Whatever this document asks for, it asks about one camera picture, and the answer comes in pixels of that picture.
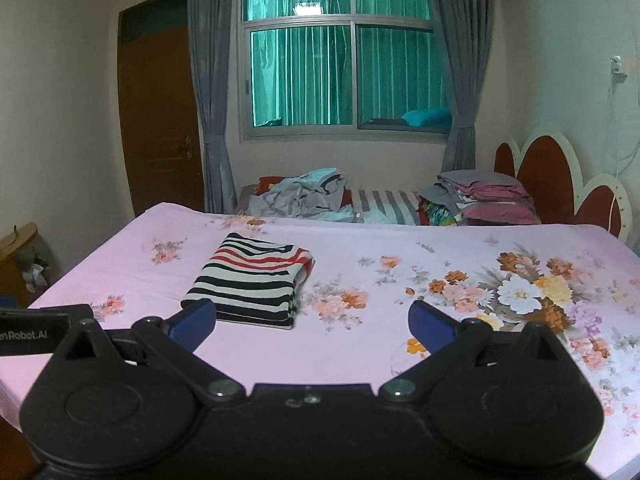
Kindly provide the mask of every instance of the folded clothes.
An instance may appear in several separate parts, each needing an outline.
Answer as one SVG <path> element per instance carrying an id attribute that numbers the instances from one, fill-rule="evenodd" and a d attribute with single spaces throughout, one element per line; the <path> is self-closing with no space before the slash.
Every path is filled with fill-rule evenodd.
<path id="1" fill-rule="evenodd" d="M 421 195 L 433 203 L 428 215 L 431 225 L 449 221 L 444 208 L 463 224 L 539 223 L 533 199 L 523 185 L 512 176 L 489 170 L 447 171 Z"/>
<path id="2" fill-rule="evenodd" d="M 506 225 L 536 225 L 538 217 L 522 202 L 475 202 L 462 210 L 465 220 Z"/>
<path id="3" fill-rule="evenodd" d="M 526 202 L 533 210 L 533 199 L 512 176 L 489 170 L 458 170 L 446 171 L 438 176 L 438 180 L 453 188 L 464 202 Z"/>
<path id="4" fill-rule="evenodd" d="M 218 320 L 291 329 L 297 291 L 313 264 L 306 249 L 230 233 L 180 305 L 206 298 Z"/>

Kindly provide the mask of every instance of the blue gripper pad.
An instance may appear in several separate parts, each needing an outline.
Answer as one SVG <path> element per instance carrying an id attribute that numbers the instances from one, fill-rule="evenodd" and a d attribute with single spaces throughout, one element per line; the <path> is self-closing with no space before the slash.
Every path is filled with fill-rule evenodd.
<path id="1" fill-rule="evenodd" d="M 451 343 L 460 330 L 460 322 L 422 300 L 409 307 L 408 322 L 409 332 L 432 354 Z"/>
<path id="2" fill-rule="evenodd" d="M 162 330 L 184 349 L 193 352 L 216 326 L 216 305 L 198 300 L 164 320 Z"/>

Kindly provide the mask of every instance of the red stripe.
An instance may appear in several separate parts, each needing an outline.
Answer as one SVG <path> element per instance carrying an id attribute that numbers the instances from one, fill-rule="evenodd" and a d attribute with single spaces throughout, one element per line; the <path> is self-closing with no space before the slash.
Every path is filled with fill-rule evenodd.
<path id="1" fill-rule="evenodd" d="M 306 253 L 306 251 L 302 248 L 298 248 L 298 250 L 296 251 L 296 254 L 294 254 L 293 256 L 290 256 L 289 258 L 282 258 L 279 256 L 268 256 L 267 258 L 247 258 L 243 254 L 239 254 L 237 251 L 234 251 L 231 248 L 223 247 L 221 249 L 218 249 L 215 254 L 222 254 L 222 253 L 231 254 L 232 256 L 236 258 L 240 258 L 241 260 L 244 260 L 251 264 L 266 264 L 266 263 L 277 263 L 277 262 L 293 263 L 295 260 L 297 260 L 300 257 L 300 254 Z"/>
<path id="2" fill-rule="evenodd" d="M 281 265 L 276 265 L 276 266 L 271 266 L 271 267 L 259 267 L 259 266 L 252 266 L 251 265 L 251 261 L 248 261 L 248 262 L 236 262 L 236 261 L 232 260 L 231 258 L 229 258 L 227 256 L 223 256 L 222 254 L 215 254 L 211 259 L 212 260 L 220 260 L 221 262 L 226 262 L 228 264 L 233 264 L 235 266 L 242 267 L 243 269 L 251 269 L 251 270 L 279 270 L 279 269 L 286 269 L 287 267 L 290 267 L 293 264 L 306 265 L 311 260 L 311 258 L 309 258 L 308 256 L 304 256 L 303 258 L 299 258 L 299 259 L 297 259 L 297 260 L 295 260 L 293 262 L 287 261 L 286 263 L 281 264 Z"/>

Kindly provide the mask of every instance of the wall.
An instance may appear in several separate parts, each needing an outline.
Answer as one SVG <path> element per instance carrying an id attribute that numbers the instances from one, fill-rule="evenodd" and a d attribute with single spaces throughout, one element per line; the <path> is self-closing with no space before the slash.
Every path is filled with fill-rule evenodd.
<path id="1" fill-rule="evenodd" d="M 36 222 L 55 274 L 126 222 L 106 108 L 107 18 L 107 0 L 0 0 L 0 233 Z"/>
<path id="2" fill-rule="evenodd" d="M 129 201 L 117 109 L 116 51 L 118 13 L 145 0 L 113 0 L 110 17 L 110 99 L 114 149 L 118 157 L 120 192 Z M 495 149 L 506 134 L 506 64 L 502 3 L 496 0 L 492 54 L 476 124 L 478 165 L 493 167 Z M 443 144 L 381 141 L 241 142 L 238 129 L 238 60 L 236 26 L 232 31 L 226 140 L 236 187 L 241 189 L 267 174 L 300 174 L 322 166 L 345 171 L 352 187 L 420 189 L 439 172 Z"/>
<path id="3" fill-rule="evenodd" d="M 628 155 L 640 139 L 640 76 L 636 70 L 612 94 L 609 57 L 638 59 L 640 0 L 513 1 L 520 27 L 528 28 L 522 65 L 529 68 L 522 70 L 531 97 L 530 108 L 514 120 L 514 133 L 522 143 L 539 124 L 556 126 L 574 146 L 586 180 L 615 175 L 616 154 Z M 639 224 L 640 156 L 620 181 Z"/>

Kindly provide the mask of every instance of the red headboard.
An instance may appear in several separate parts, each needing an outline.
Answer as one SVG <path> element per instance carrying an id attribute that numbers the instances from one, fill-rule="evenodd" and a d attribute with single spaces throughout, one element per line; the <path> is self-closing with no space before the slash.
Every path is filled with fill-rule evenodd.
<path id="1" fill-rule="evenodd" d="M 502 143 L 495 152 L 494 171 L 522 183 L 543 224 L 594 224 L 609 229 L 610 216 L 613 235 L 625 240 L 631 229 L 631 207 L 622 184 L 600 174 L 584 186 L 574 149 L 557 132 L 538 131 L 522 152 L 512 140 Z"/>

